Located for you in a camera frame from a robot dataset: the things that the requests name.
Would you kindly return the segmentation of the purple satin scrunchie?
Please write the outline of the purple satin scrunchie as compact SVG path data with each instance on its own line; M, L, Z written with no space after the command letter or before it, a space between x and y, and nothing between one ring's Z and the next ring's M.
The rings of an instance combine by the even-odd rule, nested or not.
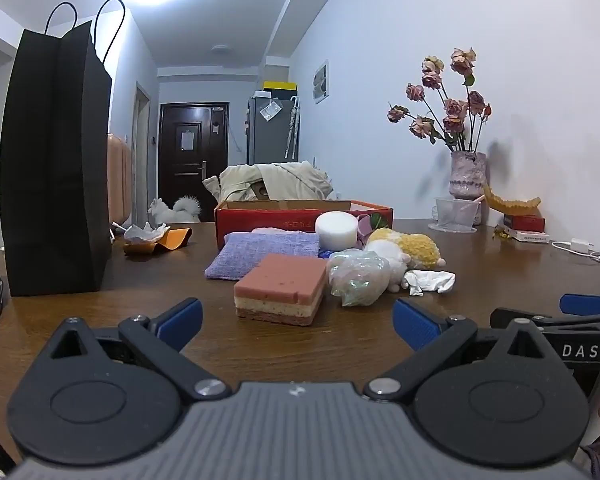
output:
M364 214L364 216L358 216L358 230L356 231L356 242L357 248L363 248L370 234L373 233L372 226L372 217L369 214Z

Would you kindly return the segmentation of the beige coat on chair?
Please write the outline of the beige coat on chair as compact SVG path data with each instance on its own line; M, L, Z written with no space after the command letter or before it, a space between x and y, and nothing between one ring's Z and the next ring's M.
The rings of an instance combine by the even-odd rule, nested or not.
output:
M310 162L229 166L202 181L220 204L226 200L327 200L334 188Z

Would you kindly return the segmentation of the pink suitcase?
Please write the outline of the pink suitcase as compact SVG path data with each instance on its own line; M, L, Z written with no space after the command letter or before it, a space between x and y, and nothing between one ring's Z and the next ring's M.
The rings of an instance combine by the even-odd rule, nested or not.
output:
M132 208L131 150L113 134L107 141L107 191L109 221L123 224Z

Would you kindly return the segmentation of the grey refrigerator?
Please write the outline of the grey refrigerator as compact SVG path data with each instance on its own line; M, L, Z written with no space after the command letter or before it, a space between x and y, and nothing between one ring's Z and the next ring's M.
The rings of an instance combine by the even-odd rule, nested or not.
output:
M247 155L249 165L298 162L300 105L289 100L256 96L248 104Z

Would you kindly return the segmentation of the white dog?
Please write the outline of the white dog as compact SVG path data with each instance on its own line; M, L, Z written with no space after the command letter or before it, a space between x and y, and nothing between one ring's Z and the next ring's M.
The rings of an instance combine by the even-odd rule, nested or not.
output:
M150 203L148 208L148 214L158 224L199 223L200 213L200 203L193 196L179 198L172 208L166 206L166 203L157 197Z

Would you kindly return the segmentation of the green pleated round object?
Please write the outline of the green pleated round object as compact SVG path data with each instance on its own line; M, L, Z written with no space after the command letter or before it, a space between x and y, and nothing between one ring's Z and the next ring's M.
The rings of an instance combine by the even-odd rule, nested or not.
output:
M385 216L383 216L382 214L380 214L379 212L373 212L370 215L370 226L372 227L373 231L376 231L379 229L390 229L391 222L388 221L387 218Z

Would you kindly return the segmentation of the yellow white plush toy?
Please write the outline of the yellow white plush toy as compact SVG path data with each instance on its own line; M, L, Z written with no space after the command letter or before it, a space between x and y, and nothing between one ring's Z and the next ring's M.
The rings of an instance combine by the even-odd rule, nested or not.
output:
M378 229L370 234L364 249L388 261L391 269L389 292L400 292L408 270L442 270L445 267L437 244L425 234Z

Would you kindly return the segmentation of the white round foam sponge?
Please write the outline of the white round foam sponge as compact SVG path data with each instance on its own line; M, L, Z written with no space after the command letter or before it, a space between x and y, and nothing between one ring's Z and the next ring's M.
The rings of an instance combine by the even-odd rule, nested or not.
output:
M358 218L345 211L326 211L315 220L321 250L341 252L358 244Z

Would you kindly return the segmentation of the clear plastic cup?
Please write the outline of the clear plastic cup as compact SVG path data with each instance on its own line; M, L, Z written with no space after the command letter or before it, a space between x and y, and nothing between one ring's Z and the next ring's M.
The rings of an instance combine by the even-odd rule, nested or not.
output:
M438 197L434 206L434 221L428 224L428 228L452 234L475 233L481 223L481 204L478 198L458 200L454 197Z

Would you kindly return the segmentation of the pink layered sponge block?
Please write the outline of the pink layered sponge block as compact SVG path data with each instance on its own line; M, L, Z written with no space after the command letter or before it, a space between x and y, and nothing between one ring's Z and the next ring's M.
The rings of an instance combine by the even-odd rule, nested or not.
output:
M238 318L310 326L327 285L326 261L269 254L234 286Z

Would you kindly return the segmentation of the pink glass vase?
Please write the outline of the pink glass vase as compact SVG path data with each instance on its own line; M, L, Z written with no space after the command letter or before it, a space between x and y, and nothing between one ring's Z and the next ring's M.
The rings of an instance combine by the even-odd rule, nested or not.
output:
M467 231L482 223L483 187L486 184L486 155L457 151L451 155L449 192L459 200L460 212L454 223Z

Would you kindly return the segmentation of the iridescent plastic bag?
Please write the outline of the iridescent plastic bag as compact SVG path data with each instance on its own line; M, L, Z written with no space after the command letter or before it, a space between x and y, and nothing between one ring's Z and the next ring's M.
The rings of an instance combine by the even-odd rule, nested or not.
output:
M391 266L376 252L352 248L330 255L327 274L330 293L343 307L366 307L387 290Z

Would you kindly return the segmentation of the black paper shopping bag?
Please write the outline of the black paper shopping bag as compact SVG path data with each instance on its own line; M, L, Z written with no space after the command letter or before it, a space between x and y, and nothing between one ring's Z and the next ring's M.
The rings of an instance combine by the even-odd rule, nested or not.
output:
M112 79L98 21L64 36L25 30L0 144L0 218L10 293L97 292L111 254L107 192Z

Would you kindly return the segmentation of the dark brown entrance door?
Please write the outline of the dark brown entrance door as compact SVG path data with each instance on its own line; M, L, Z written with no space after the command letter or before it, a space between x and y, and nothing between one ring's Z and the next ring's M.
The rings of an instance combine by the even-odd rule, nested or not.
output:
M158 196L172 208L183 196L200 203L201 222L214 220L218 201L204 180L228 166L228 104L166 103L160 106Z

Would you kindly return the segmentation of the purple knitted towel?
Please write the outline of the purple knitted towel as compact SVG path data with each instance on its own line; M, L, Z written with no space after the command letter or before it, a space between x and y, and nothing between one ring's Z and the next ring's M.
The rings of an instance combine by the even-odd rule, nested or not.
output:
M208 280L239 281L269 254L317 257L320 238L299 231L234 232L204 271Z

